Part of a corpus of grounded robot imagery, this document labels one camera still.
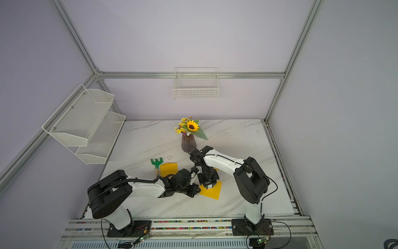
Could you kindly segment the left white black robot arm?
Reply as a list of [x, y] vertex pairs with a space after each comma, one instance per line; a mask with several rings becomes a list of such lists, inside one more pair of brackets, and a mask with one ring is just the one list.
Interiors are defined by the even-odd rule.
[[175, 193], [193, 198], [200, 191], [199, 185], [191, 182], [191, 173], [186, 169], [167, 176], [157, 175], [153, 180], [132, 178], [125, 171], [117, 170], [90, 186], [87, 194], [92, 217], [109, 222], [114, 230], [126, 236], [139, 229], [131, 212], [123, 207], [126, 199], [166, 198]]

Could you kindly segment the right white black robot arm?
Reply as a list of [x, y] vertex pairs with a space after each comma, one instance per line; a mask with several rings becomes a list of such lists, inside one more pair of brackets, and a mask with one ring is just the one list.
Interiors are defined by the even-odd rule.
[[254, 158], [237, 159], [210, 146], [201, 150], [195, 148], [189, 155], [194, 166], [201, 168], [197, 176], [200, 185], [205, 189], [216, 186], [219, 180], [218, 171], [233, 176], [239, 193], [247, 203], [244, 220], [253, 226], [261, 223], [262, 197], [267, 193], [271, 181]]

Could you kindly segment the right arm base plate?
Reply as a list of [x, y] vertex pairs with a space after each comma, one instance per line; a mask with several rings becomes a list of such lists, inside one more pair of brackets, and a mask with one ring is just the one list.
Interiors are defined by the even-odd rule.
[[261, 218], [257, 224], [253, 224], [246, 218], [232, 219], [231, 224], [234, 236], [274, 235], [274, 229], [270, 219]]

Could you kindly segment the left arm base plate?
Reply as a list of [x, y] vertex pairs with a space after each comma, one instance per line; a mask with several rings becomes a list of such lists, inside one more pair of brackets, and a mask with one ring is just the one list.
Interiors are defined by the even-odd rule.
[[149, 234], [151, 230], [152, 221], [149, 220], [135, 220], [125, 228], [120, 230], [110, 223], [107, 233], [108, 238], [138, 238], [144, 237]]

